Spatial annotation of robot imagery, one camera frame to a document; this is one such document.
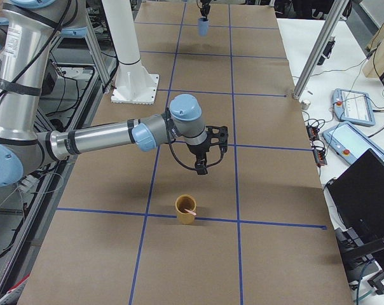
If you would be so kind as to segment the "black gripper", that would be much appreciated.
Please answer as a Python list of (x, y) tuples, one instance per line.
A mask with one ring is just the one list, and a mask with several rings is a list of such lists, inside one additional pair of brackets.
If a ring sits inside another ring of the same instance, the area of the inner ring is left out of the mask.
[(187, 145), (189, 151), (195, 156), (195, 170), (198, 175), (207, 175), (207, 153), (210, 151), (210, 145), (201, 143), (198, 145)]

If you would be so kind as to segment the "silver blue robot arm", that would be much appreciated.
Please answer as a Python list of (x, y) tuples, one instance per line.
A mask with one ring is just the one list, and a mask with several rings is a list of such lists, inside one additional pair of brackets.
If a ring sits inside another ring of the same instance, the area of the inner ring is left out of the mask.
[(51, 47), (57, 36), (84, 37), (84, 1), (5, 1), (9, 24), (0, 72), (0, 187), (68, 156), (136, 144), (150, 151), (183, 137), (195, 155), (195, 171), (207, 172), (211, 127), (197, 99), (176, 96), (163, 114), (81, 130), (37, 133), (34, 120)]

